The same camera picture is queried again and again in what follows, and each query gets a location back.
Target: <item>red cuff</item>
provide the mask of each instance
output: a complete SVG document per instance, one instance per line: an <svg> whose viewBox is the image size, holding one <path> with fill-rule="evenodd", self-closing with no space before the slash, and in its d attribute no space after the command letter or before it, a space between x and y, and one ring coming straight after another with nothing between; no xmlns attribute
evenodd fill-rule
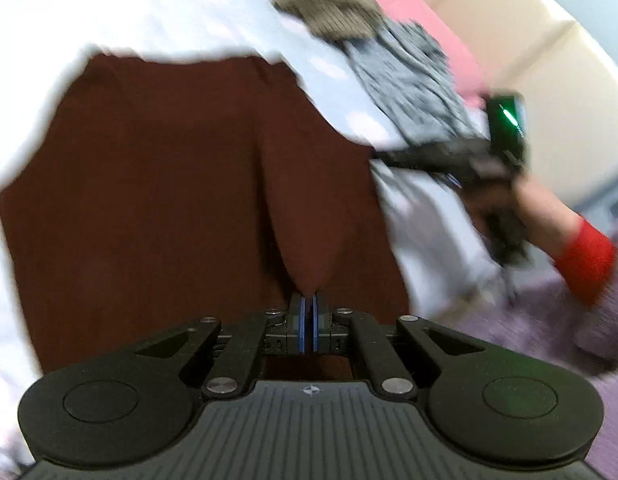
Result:
<svg viewBox="0 0 618 480"><path fill-rule="evenodd" d="M555 267L573 295L593 306L611 277L614 262L611 240L585 220L578 236L556 259Z"/></svg>

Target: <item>gray patterned fabric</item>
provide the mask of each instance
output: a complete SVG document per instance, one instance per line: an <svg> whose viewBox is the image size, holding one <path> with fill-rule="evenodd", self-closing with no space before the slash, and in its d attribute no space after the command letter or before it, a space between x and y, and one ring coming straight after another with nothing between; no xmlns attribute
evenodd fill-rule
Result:
<svg viewBox="0 0 618 480"><path fill-rule="evenodd" d="M418 23L386 20L375 38L345 40L343 49L406 142L478 135L454 91L447 56Z"/></svg>
<svg viewBox="0 0 618 480"><path fill-rule="evenodd" d="M273 5L299 17L313 35L328 41L372 38L383 22L375 0L273 0Z"/></svg>

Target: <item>purple fabric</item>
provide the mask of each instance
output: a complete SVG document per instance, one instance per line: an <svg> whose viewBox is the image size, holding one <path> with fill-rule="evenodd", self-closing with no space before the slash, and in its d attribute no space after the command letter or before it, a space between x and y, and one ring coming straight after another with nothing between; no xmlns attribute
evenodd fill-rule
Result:
<svg viewBox="0 0 618 480"><path fill-rule="evenodd" d="M591 381L604 402L604 423L586 461L618 480L618 233L611 280L593 309L570 293L557 272L454 325L488 342L569 368Z"/></svg>

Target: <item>dark red cloth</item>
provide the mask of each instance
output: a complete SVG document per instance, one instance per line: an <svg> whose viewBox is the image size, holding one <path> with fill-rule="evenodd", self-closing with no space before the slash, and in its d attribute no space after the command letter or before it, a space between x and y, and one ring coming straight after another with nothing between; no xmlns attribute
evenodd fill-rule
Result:
<svg viewBox="0 0 618 480"><path fill-rule="evenodd" d="M407 313L369 169L282 63L94 57L0 193L45 372L199 316Z"/></svg>
<svg viewBox="0 0 618 480"><path fill-rule="evenodd" d="M611 240L583 220L578 236L555 261L555 267L573 295L593 306L611 277L614 262Z"/></svg>

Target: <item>gray knitted fabric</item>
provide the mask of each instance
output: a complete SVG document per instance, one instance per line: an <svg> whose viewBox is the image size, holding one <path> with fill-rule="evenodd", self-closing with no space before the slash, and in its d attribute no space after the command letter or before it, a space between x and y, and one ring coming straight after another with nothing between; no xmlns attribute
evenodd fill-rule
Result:
<svg viewBox="0 0 618 480"><path fill-rule="evenodd" d="M345 40L363 87L410 143L477 136L447 57L418 23L385 20L375 38Z"/></svg>

